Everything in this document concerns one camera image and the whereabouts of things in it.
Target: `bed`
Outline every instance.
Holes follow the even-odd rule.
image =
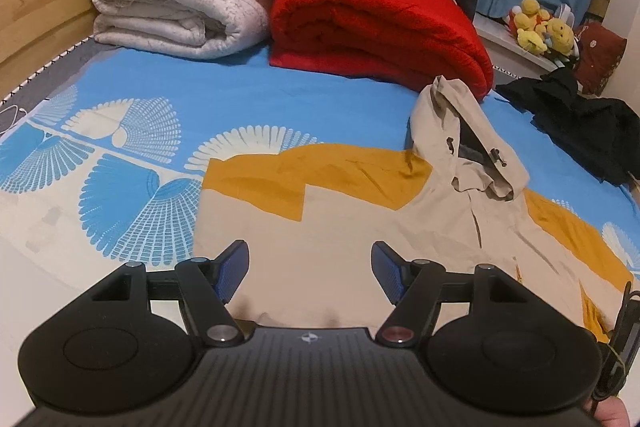
[[[0,56],[7,425],[30,407],[15,357],[36,325],[120,263],[166,269],[190,257],[208,158],[319,143],[404,150],[417,99],[395,84],[272,68],[268,43],[216,62],[98,45],[87,37],[88,0],[30,1],[10,7],[14,31],[25,30]],[[497,83],[512,79],[495,71]],[[597,229],[640,279],[629,192],[594,179],[494,92],[482,110],[526,166],[529,187]],[[179,321],[177,308],[152,306]],[[623,397],[628,407],[636,400],[632,383]]]

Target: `cream folded blanket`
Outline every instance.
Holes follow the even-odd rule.
[[[273,0],[93,0],[97,42],[215,59],[269,35]]]

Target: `dark red pillow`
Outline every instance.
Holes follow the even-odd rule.
[[[599,22],[589,22],[578,28],[575,38],[580,43],[580,61],[575,77],[582,92],[599,95],[620,64],[626,39],[604,28]]]

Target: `red folded quilt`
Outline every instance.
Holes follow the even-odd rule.
[[[421,91],[438,75],[476,98],[494,70],[473,24],[452,0],[275,0],[270,64],[374,77]]]

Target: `silver bolt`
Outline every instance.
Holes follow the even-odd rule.
[[[240,331],[229,324],[216,324],[207,330],[207,337],[216,342],[229,342],[239,335]]]
[[[382,332],[382,338],[394,344],[404,344],[414,338],[414,333],[404,326],[389,326]]]

